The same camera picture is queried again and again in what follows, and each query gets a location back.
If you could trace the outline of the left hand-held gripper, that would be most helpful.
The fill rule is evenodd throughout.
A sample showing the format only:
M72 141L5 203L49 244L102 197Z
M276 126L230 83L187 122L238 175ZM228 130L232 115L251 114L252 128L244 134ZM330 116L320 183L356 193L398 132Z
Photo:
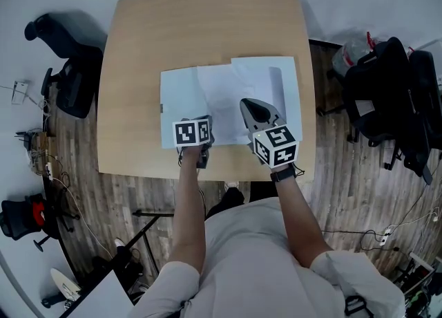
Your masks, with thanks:
M201 147L196 164L198 169L206 169L209 149L215 138L212 133L212 117L203 115L196 119L183 119L173 123L174 145L178 153L178 164L182 164L184 150L188 147Z

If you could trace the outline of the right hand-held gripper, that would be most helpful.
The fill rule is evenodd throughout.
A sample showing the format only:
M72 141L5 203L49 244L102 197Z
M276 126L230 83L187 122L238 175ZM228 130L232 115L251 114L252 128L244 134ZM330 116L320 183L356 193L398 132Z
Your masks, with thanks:
M295 163L299 141L295 140L287 124L270 125L256 122L273 122L280 117L275 106L262 100L242 98L240 112L247 130L250 131L253 153L270 169Z

